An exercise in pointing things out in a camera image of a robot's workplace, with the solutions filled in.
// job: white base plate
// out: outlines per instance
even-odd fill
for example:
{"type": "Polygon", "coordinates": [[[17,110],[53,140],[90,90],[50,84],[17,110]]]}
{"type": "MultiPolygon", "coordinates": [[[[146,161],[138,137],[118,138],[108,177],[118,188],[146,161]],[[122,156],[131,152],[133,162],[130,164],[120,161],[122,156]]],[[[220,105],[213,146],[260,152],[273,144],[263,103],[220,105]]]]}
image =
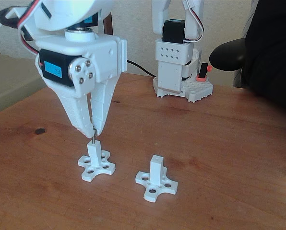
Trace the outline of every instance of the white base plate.
{"type": "Polygon", "coordinates": [[[196,102],[204,97],[212,95],[214,86],[207,80],[206,82],[196,81],[194,77],[190,77],[183,83],[185,86],[181,88],[181,93],[173,93],[164,91],[158,87],[158,78],[153,79],[153,88],[158,97],[173,95],[178,97],[186,97],[188,102],[196,102]]]}
{"type": "Polygon", "coordinates": [[[161,184],[159,186],[150,183],[150,173],[138,172],[135,182],[146,188],[144,199],[149,202],[156,202],[157,197],[162,193],[176,194],[178,183],[167,178],[167,168],[163,167],[161,184]]]}
{"type": "Polygon", "coordinates": [[[95,167],[91,164],[91,158],[89,156],[82,156],[78,160],[78,165],[84,167],[85,170],[82,173],[81,177],[84,181],[91,182],[94,177],[99,174],[109,174],[112,175],[115,171],[115,164],[108,162],[110,157],[110,152],[101,151],[101,166],[95,167]]]}

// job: white 3d printed part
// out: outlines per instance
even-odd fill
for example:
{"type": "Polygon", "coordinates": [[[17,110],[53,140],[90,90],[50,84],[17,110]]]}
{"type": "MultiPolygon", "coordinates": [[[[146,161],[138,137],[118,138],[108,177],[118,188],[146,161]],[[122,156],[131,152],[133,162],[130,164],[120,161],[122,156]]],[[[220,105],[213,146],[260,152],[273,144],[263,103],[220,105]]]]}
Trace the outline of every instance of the white 3d printed part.
{"type": "Polygon", "coordinates": [[[92,142],[91,140],[87,144],[89,156],[82,156],[78,160],[78,165],[85,168],[81,177],[88,182],[91,182],[99,174],[112,175],[115,171],[115,164],[108,162],[110,153],[101,150],[99,140],[95,140],[95,144],[92,142]]]}
{"type": "Polygon", "coordinates": [[[162,193],[176,194],[178,183],[167,178],[167,168],[163,166],[163,157],[154,155],[151,159],[151,172],[138,172],[135,182],[146,188],[144,199],[156,202],[162,193]]]}

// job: metal pin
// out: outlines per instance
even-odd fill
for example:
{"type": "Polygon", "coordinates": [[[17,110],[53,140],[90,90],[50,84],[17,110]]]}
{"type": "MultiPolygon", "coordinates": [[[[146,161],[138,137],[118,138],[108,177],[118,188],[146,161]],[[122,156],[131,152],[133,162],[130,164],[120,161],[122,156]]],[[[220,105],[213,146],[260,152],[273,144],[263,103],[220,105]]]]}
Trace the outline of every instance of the metal pin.
{"type": "Polygon", "coordinates": [[[94,136],[92,137],[92,144],[95,144],[95,136],[97,136],[97,129],[93,128],[94,136]]]}

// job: red wire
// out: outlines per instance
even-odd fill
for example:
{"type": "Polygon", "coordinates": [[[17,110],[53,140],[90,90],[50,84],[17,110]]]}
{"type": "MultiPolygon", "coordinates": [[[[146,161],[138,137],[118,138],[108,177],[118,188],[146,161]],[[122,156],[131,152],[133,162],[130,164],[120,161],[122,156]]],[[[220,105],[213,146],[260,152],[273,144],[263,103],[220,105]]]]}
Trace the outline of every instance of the red wire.
{"type": "MultiPolygon", "coordinates": [[[[29,7],[29,9],[21,16],[21,18],[18,21],[17,28],[18,26],[30,15],[31,11],[35,8],[35,6],[38,4],[39,0],[35,0],[32,5],[29,7]]],[[[22,43],[24,44],[25,47],[27,47],[29,50],[31,50],[33,53],[38,54],[38,50],[34,49],[32,46],[30,46],[27,41],[21,37],[22,43]]]]}
{"type": "Polygon", "coordinates": [[[30,46],[27,41],[22,37],[22,43],[25,47],[27,47],[29,50],[31,50],[33,53],[38,54],[38,50],[34,49],[32,46],[30,46]]]}
{"type": "Polygon", "coordinates": [[[35,1],[32,3],[32,5],[29,7],[29,9],[28,9],[28,10],[21,16],[21,18],[19,19],[17,26],[19,26],[19,25],[23,22],[23,20],[25,20],[25,19],[29,16],[29,14],[30,14],[31,11],[34,9],[34,7],[38,4],[38,2],[39,2],[39,0],[35,0],[35,1]]]}

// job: black chair armrest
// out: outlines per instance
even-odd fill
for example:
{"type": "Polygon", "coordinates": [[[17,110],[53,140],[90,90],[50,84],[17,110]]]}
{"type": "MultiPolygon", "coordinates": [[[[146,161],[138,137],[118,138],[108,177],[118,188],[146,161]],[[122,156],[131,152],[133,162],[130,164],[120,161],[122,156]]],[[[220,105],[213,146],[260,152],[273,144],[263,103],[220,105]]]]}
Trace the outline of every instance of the black chair armrest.
{"type": "Polygon", "coordinates": [[[235,71],[245,63],[245,38],[219,45],[209,56],[210,64],[219,70],[235,71]]]}

